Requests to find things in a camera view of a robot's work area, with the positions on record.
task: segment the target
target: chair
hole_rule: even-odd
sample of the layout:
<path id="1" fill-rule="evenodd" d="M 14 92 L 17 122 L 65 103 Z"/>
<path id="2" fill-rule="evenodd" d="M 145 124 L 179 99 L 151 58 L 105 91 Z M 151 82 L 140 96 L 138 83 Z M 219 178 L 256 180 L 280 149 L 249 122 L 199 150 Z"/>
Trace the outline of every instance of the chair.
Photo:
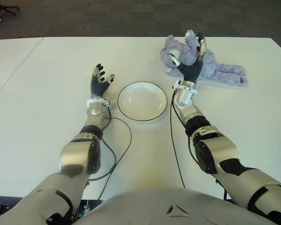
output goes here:
<path id="1" fill-rule="evenodd" d="M 15 14 L 16 14 L 16 13 L 14 13 L 14 12 L 8 10 L 8 8 L 16 8 L 17 10 L 20 10 L 20 8 L 19 8 L 18 6 L 3 6 L 3 5 L 0 4 L 0 12 L 1 12 L 2 10 L 4 10 L 4 11 L 6 11 L 6 12 L 8 12 L 8 13 L 11 13 L 12 15 L 15 15 Z"/>

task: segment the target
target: floor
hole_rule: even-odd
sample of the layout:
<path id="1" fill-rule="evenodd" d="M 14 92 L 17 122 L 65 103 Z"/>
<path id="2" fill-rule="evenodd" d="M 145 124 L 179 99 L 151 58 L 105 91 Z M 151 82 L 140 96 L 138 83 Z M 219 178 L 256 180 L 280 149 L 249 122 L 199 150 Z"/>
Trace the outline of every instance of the floor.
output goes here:
<path id="1" fill-rule="evenodd" d="M 0 39 L 55 36 L 272 38 L 281 47 L 281 0 L 1 0 Z"/>

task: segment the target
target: plush toy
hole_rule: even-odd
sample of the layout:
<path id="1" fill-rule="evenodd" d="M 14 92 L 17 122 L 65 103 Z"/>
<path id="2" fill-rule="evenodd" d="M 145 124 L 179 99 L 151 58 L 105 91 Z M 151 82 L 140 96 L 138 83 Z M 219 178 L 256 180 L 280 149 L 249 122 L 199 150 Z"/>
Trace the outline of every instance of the plush toy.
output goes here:
<path id="1" fill-rule="evenodd" d="M 186 65 L 192 65 L 196 61 L 198 56 L 197 47 L 199 46 L 199 43 L 192 30 L 189 30 L 186 33 L 185 43 L 186 44 L 178 42 L 172 35 L 165 39 L 165 47 L 160 51 L 160 57 L 164 64 L 168 67 L 168 75 L 182 76 L 180 71 L 171 61 L 170 57 L 168 57 L 169 53 L 175 55 L 176 58 Z M 207 49 L 199 79 L 215 80 L 232 86 L 246 87 L 248 85 L 246 75 L 246 69 L 242 66 L 217 63 L 213 52 Z"/>

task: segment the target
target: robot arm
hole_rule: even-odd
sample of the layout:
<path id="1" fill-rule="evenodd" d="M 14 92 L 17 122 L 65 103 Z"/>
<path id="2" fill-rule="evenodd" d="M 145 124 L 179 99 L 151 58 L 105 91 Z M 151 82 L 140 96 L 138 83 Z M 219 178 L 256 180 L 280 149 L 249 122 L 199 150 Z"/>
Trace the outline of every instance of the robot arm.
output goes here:
<path id="1" fill-rule="evenodd" d="M 94 69 L 91 98 L 87 101 L 88 119 L 82 130 L 60 155 L 60 172 L 45 178 L 29 195 L 0 216 L 0 225 L 71 224 L 91 174 L 100 168 L 100 140 L 108 125 L 108 98 L 103 93 L 114 80 L 104 82 L 101 64 Z"/>
<path id="2" fill-rule="evenodd" d="M 177 94 L 173 103 L 195 147 L 199 166 L 213 175 L 239 206 L 281 224 L 281 183 L 264 172 L 243 166 L 234 143 L 212 126 L 193 104 L 192 95 L 202 68 L 206 41 L 199 35 L 200 50 L 194 66 L 187 66 L 170 57 L 184 74 L 184 81 L 176 82 Z"/>

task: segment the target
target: black fingertip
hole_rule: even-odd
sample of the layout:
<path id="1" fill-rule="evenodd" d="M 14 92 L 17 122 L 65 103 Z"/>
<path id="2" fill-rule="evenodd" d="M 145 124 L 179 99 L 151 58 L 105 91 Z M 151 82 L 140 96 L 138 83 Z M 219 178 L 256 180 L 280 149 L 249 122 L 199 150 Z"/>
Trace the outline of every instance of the black fingertip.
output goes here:
<path id="1" fill-rule="evenodd" d="M 201 32 L 198 33 L 198 37 L 199 37 L 199 38 L 198 38 L 198 41 L 199 41 L 199 42 L 201 42 L 201 40 L 204 39 L 204 36 L 203 36 L 203 34 L 202 34 Z"/>

